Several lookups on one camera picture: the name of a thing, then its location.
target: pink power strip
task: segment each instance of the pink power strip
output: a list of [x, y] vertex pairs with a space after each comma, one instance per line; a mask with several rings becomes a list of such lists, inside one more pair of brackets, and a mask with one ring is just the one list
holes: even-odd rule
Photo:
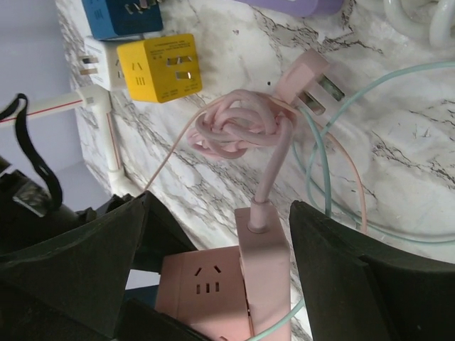
[[[250, 209], [235, 211], [238, 247], [167, 256], [155, 309], [216, 341], [245, 341], [281, 320], [291, 308], [290, 249], [277, 209], [269, 228], [248, 230]], [[287, 323], [266, 341], [290, 341]]]

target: white power plug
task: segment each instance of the white power plug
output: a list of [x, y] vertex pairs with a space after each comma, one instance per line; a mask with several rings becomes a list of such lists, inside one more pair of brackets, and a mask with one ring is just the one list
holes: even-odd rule
[[87, 68], [81, 69], [81, 75], [89, 75], [92, 81], [108, 91], [127, 88], [125, 77], [120, 66], [117, 47], [129, 40], [99, 41], [86, 37], [85, 53], [80, 59]]

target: pink cable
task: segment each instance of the pink cable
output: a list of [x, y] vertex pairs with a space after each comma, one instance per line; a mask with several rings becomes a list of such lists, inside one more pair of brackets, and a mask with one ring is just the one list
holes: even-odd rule
[[[176, 141], [173, 143], [172, 147], [169, 149], [166, 157], [163, 159], [163, 161], [161, 162], [161, 164], [159, 165], [159, 167], [156, 169], [156, 171], [154, 172], [154, 174], [150, 177], [149, 181], [147, 182], [147, 184], [144, 186], [144, 191], [148, 190], [148, 188], [151, 186], [151, 184], [154, 182], [154, 180], [156, 179], [156, 177], [159, 175], [159, 173], [161, 172], [161, 170], [164, 168], [164, 166], [166, 165], [166, 163], [168, 162], [169, 158], [171, 157], [172, 153], [176, 150], [176, 147], [178, 145], [178, 143], [180, 142], [180, 140], [183, 138], [183, 136], [185, 135], [185, 133], [187, 132], [187, 130], [189, 130], [190, 128], [190, 125], [195, 121], [197, 120], [197, 118], [203, 114], [204, 112], [212, 112], [212, 114], [215, 114], [216, 113], [216, 110], [212, 109], [212, 108], [215, 108], [215, 107], [220, 107], [220, 103], [224, 102], [226, 97], [228, 95], [231, 95], [231, 94], [227, 94], [225, 96], [222, 96], [222, 97], [219, 97], [215, 100], [213, 100], [211, 103], [205, 105], [204, 107], [200, 108], [189, 120], [188, 122], [186, 122], [185, 126], [182, 128], [180, 134], [177, 136], [176, 138]], [[258, 97], [262, 98], [263, 100], [265, 100], [268, 105], [269, 105], [269, 108], [273, 108], [272, 111], [273, 112], [279, 112], [280, 110], [282, 111], [284, 109], [284, 115], [292, 122], [292, 125], [293, 126], [296, 126], [295, 122], [296, 122], [296, 117], [297, 115], [301, 115], [301, 112], [293, 107], [291, 107], [289, 104], [281, 101], [280, 99], [277, 99], [277, 98], [274, 98], [274, 97], [271, 97], [270, 95], [268, 94], [263, 94], [261, 92], [256, 92], [255, 93]], [[247, 121], [250, 121], [250, 122], [256, 122], [256, 123], [259, 123], [261, 122], [260, 119], [258, 119], [258, 113], [257, 112], [254, 112], [253, 110], [249, 110], [249, 109], [241, 109], [241, 108], [229, 108], [230, 110], [229, 111], [225, 111], [225, 114], [226, 112], [228, 114], [226, 115], [231, 115], [230, 116], [230, 119], [234, 119], [235, 117], [238, 117], [238, 113], [235, 113], [238, 109], [242, 110], [241, 112], [243, 114], [245, 114], [242, 119], [246, 119]], [[193, 146], [194, 148], [196, 148], [197, 150], [199, 151], [203, 151], [205, 155], [209, 155], [209, 156], [212, 156], [214, 158], [221, 158], [219, 154], [216, 154], [214, 153], [211, 149], [208, 150], [207, 147], [203, 148], [202, 147], [202, 143], [203, 141], [205, 140], [202, 135], [199, 134], [198, 130], [197, 129], [192, 129], [192, 132], [187, 134], [188, 135], [188, 141], [190, 141], [191, 144], [193, 145], [197, 145], [197, 146]], [[358, 185], [358, 193], [359, 193], [359, 197], [360, 197], [360, 203], [361, 203], [361, 207], [362, 207], [362, 232], [363, 233], [366, 233], [367, 232], [367, 209], [366, 209], [366, 203], [365, 203], [365, 192], [363, 190], [363, 185], [362, 185], [362, 180], [360, 179], [360, 175], [357, 171], [357, 168], [355, 167], [355, 164], [354, 162], [352, 161], [352, 159], [350, 158], [349, 154], [347, 153], [347, 151], [342, 147], [342, 145], [332, 136], [330, 135], [329, 133], [327, 133], [327, 137], [332, 140], [332, 142], [335, 143], [335, 145], [340, 149], [341, 153], [346, 157], [346, 160], [348, 161], [349, 165], [351, 166], [351, 168], [353, 169], [353, 172], [354, 172], [354, 175], [355, 175], [355, 181]], [[232, 142], [232, 139], [233, 139], [233, 136], [230, 137], [231, 140], [228, 140], [227, 137], [226, 137], [226, 140], [227, 142], [231, 141]]]
[[[254, 109], [232, 107], [239, 101]], [[218, 160], [239, 158], [248, 148], [277, 146], [252, 201], [249, 225], [252, 232], [264, 232], [267, 227], [269, 194], [291, 146], [296, 125], [295, 114], [277, 108], [257, 93], [235, 90], [200, 115], [187, 134], [195, 150]]]

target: plug prongs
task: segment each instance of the plug prongs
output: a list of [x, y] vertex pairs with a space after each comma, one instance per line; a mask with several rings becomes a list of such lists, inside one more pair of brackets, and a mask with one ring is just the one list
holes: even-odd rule
[[127, 12], [128, 12], [130, 15], [134, 13], [134, 12], [130, 9], [129, 4], [126, 4], [126, 5], [125, 5], [125, 9], [127, 10]]
[[178, 80], [190, 80], [193, 76], [192, 76], [191, 72], [180, 71], [180, 72], [176, 72], [176, 77]]
[[299, 95], [299, 99], [316, 115], [322, 115], [326, 111], [326, 108], [306, 91]]
[[337, 102], [341, 101], [344, 98], [344, 92], [340, 90], [331, 80], [329, 80], [325, 75], [322, 75], [318, 84], [327, 91]]
[[142, 11], [141, 7], [138, 4], [134, 3], [134, 7], [136, 7], [136, 9], [139, 12], [139, 14], [143, 14], [143, 11]]
[[79, 70], [79, 73], [84, 76], [84, 75], [93, 75], [95, 73], [98, 73], [98, 69], [97, 68], [92, 68], [92, 69], [81, 69]]
[[142, 9], [147, 9], [149, 7], [148, 0], [139, 0], [139, 5]]
[[184, 55], [183, 57], [175, 57], [175, 58], [168, 58], [167, 65], [177, 65], [177, 64], [182, 64], [182, 63], [188, 63], [191, 62], [191, 57]]
[[81, 55], [79, 57], [84, 64], [95, 64], [98, 63], [98, 58], [93, 55]]

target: white tube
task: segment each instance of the white tube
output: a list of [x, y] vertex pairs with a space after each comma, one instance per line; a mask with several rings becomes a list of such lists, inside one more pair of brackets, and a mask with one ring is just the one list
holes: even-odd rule
[[112, 194], [123, 196], [130, 194], [134, 197], [141, 194], [141, 190], [130, 179], [125, 176], [120, 152], [115, 138], [114, 126], [112, 124], [111, 102], [109, 92], [99, 86], [84, 87], [80, 94], [85, 98], [87, 104], [92, 108], [93, 114], [98, 123], [103, 151], [106, 155], [109, 184]]
[[413, 21], [403, 9], [401, 0], [384, 0], [384, 10], [390, 25], [401, 34], [414, 39], [429, 37], [429, 25]]
[[[89, 107], [95, 115], [100, 129], [103, 151], [106, 155], [109, 184], [112, 194], [120, 196], [130, 194], [136, 197], [141, 190], [125, 176], [122, 161], [120, 159], [117, 142], [115, 140], [114, 127], [111, 117], [111, 102], [109, 92], [99, 85], [81, 87], [75, 92], [63, 94], [58, 97], [46, 99], [30, 104], [28, 118], [44, 117], [46, 115], [63, 112], [77, 107]], [[0, 122], [0, 127], [14, 124], [16, 116]]]
[[[69, 94], [62, 94], [50, 99], [43, 101], [31, 102], [28, 107], [27, 117], [28, 119], [35, 119], [38, 117], [44, 117], [56, 112], [64, 112], [66, 110], [74, 109], [77, 107], [84, 107], [84, 99], [81, 98], [77, 91]], [[16, 114], [0, 121], [0, 127], [13, 126], [16, 122]]]
[[429, 42], [434, 48], [448, 48], [455, 45], [451, 27], [455, 17], [455, 0], [441, 0], [429, 27]]

